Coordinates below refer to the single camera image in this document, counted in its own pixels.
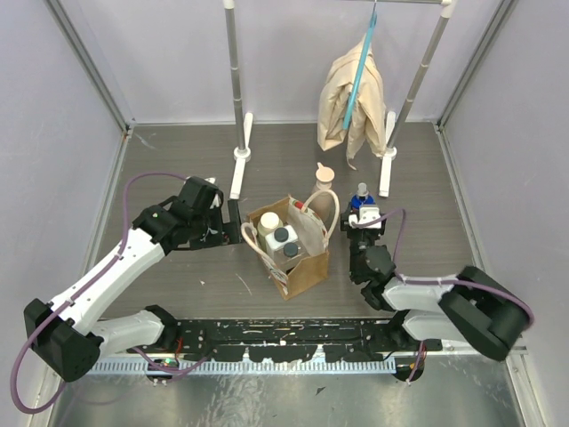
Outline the beige pump bottle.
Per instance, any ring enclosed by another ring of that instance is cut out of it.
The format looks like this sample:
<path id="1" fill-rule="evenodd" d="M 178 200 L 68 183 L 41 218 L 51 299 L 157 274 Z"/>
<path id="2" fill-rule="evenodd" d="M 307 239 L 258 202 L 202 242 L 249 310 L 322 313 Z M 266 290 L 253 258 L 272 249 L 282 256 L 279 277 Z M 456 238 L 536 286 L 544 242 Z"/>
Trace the beige pump bottle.
<path id="1" fill-rule="evenodd" d="M 309 208 L 326 226 L 333 226 L 336 209 L 333 196 L 327 193 L 327 190 L 332 190 L 335 172 L 331 167 L 318 162 L 315 176 L 316 182 L 313 186 L 312 194 L 317 192 L 319 194 L 309 203 Z"/>

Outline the blue orange spray bottle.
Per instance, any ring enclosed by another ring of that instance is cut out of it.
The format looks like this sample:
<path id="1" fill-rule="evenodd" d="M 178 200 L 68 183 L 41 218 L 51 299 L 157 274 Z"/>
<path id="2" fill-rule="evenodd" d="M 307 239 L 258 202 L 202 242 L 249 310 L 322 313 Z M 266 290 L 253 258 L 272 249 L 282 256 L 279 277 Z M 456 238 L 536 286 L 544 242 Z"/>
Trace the blue orange spray bottle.
<path id="1" fill-rule="evenodd" d="M 361 218 L 366 214 L 378 214 L 380 212 L 364 182 L 357 184 L 357 191 L 349 201 L 349 208 L 350 212 L 357 218 Z"/>

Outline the green bottle cream cap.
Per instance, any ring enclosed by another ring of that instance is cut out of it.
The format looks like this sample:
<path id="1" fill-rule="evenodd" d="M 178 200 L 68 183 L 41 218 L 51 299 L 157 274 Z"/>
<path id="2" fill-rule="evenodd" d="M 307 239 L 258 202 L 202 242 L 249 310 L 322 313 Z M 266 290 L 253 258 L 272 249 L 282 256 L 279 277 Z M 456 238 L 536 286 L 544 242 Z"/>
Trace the green bottle cream cap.
<path id="1" fill-rule="evenodd" d="M 277 213 L 266 212 L 259 219 L 257 226 L 258 235 L 260 238 L 264 238 L 282 226 L 282 220 Z"/>

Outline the white bottle black cap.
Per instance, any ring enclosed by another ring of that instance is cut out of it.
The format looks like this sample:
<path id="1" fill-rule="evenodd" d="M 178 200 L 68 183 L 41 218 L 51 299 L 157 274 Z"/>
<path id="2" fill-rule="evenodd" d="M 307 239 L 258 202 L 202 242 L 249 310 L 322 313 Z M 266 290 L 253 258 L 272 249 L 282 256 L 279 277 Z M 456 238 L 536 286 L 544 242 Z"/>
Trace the white bottle black cap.
<path id="1" fill-rule="evenodd" d="M 265 237 L 266 252 L 269 256 L 273 256 L 283 249 L 287 243 L 293 243 L 297 240 L 298 235 L 291 225 L 279 227 Z"/>

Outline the clear bottle black cap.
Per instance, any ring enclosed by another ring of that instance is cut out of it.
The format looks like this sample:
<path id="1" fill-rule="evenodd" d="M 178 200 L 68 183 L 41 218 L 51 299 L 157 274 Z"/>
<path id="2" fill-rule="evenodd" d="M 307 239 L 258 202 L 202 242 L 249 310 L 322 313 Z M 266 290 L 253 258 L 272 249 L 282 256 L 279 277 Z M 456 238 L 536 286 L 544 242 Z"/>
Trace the clear bottle black cap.
<path id="1" fill-rule="evenodd" d="M 280 270 L 288 272 L 308 256 L 308 252 L 302 244 L 293 242 L 287 243 L 283 249 L 276 252 L 274 261 Z"/>

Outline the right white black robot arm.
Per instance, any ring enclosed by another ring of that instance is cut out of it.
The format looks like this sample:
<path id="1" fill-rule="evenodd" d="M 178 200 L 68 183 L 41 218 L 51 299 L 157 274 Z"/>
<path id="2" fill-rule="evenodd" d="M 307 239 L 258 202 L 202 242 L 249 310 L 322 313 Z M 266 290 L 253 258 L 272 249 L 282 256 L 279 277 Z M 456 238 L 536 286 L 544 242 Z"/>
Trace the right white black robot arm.
<path id="1" fill-rule="evenodd" d="M 529 305 L 483 270 L 420 278 L 397 269 L 396 250 L 379 240 L 387 215 L 376 205 L 349 207 L 340 228 L 349 239 L 349 278 L 375 310 L 390 311 L 390 340 L 400 350 L 418 342 L 465 342 L 481 355 L 503 361 L 534 323 Z"/>

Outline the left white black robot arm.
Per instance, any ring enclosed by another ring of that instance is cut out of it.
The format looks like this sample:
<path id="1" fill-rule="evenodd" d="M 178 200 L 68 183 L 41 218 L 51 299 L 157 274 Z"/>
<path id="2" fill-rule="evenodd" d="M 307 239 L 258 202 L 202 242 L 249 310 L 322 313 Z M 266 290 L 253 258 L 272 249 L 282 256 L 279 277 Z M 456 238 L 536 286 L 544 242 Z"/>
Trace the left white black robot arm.
<path id="1" fill-rule="evenodd" d="M 110 354 L 141 346 L 173 350 L 180 340 L 178 321 L 157 305 L 123 318 L 100 317 L 168 254 L 237 244 L 240 226 L 237 196 L 225 197 L 213 179 L 187 178 L 179 194 L 127 222 L 117 246 L 73 286 L 49 302 L 28 304 L 31 350 L 67 383 Z"/>

